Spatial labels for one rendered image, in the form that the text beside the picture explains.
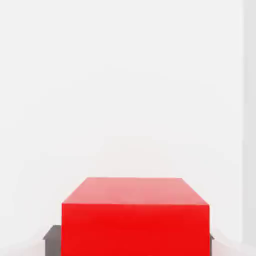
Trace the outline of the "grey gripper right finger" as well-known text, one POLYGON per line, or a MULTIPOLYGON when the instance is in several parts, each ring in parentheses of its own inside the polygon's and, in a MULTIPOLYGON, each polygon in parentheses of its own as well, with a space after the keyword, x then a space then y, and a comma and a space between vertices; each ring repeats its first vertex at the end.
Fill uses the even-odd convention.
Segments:
POLYGON ((230 248, 210 234, 210 256, 229 256, 230 248))

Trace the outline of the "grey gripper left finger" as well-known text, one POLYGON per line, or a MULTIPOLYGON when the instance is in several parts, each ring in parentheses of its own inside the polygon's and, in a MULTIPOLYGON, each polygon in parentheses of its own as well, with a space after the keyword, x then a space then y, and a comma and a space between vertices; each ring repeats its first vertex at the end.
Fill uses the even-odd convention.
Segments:
POLYGON ((31 245, 27 256, 61 256, 61 225, 53 225, 40 242, 31 245))

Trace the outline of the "small red cube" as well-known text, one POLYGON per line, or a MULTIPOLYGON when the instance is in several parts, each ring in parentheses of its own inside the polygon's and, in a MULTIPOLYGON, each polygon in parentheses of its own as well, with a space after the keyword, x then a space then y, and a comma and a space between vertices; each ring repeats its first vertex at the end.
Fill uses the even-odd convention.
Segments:
POLYGON ((210 206, 182 178, 88 177, 61 206, 61 256, 210 256, 210 206))

